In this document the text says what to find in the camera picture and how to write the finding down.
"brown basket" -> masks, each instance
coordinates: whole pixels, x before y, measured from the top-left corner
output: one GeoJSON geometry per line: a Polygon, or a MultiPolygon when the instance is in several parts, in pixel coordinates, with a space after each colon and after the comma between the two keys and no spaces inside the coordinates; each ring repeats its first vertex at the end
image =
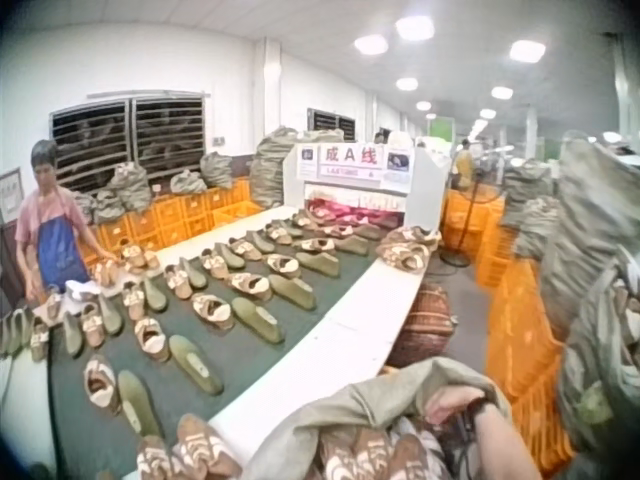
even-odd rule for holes
{"type": "Polygon", "coordinates": [[[396,368],[440,355],[455,332],[449,297],[439,285],[423,284],[418,291],[387,364],[396,368]]]}

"floor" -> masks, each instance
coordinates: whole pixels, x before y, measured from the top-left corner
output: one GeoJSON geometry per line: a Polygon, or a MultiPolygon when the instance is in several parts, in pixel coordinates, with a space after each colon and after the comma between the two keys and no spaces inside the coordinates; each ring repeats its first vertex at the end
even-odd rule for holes
{"type": "Polygon", "coordinates": [[[475,282],[473,265],[455,270],[435,255],[429,262],[426,279],[442,285],[457,317],[458,328],[444,354],[484,373],[491,296],[475,282]]]}

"ceiling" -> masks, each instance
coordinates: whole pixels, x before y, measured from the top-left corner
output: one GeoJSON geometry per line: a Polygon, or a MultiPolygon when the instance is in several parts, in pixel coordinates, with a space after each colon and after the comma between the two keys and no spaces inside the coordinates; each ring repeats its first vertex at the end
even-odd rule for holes
{"type": "Polygon", "coordinates": [[[539,134],[559,138],[567,129],[588,134],[617,130],[613,57],[604,32],[634,28],[615,0],[31,0],[14,18],[15,29],[57,28],[99,22],[168,23],[250,39],[272,37],[284,51],[378,94],[418,125],[428,100],[432,111],[456,118],[468,131],[482,108],[498,112],[485,133],[506,125],[517,135],[535,106],[539,134]],[[403,41],[394,23],[427,14],[435,36],[403,41]],[[360,36],[380,33],[389,50],[364,57],[360,36]],[[509,58],[519,39],[547,46],[538,64],[509,58]],[[395,81],[413,76],[420,86],[400,92],[395,81]],[[491,89],[514,89],[510,101],[491,89]]]}

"black hair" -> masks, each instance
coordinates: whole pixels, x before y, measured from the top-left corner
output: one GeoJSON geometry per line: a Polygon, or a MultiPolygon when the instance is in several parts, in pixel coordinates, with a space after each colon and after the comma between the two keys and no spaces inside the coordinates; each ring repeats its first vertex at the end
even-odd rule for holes
{"type": "Polygon", "coordinates": [[[38,165],[51,165],[56,168],[58,146],[53,140],[38,140],[31,149],[31,168],[38,165]]]}

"framed picture on wall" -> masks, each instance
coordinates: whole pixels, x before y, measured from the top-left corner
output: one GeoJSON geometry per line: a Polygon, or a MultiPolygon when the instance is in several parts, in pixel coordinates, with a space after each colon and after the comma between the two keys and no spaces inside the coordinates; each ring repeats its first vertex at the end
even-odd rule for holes
{"type": "Polygon", "coordinates": [[[18,218],[23,198],[20,169],[16,168],[0,175],[0,212],[5,223],[18,218]]]}

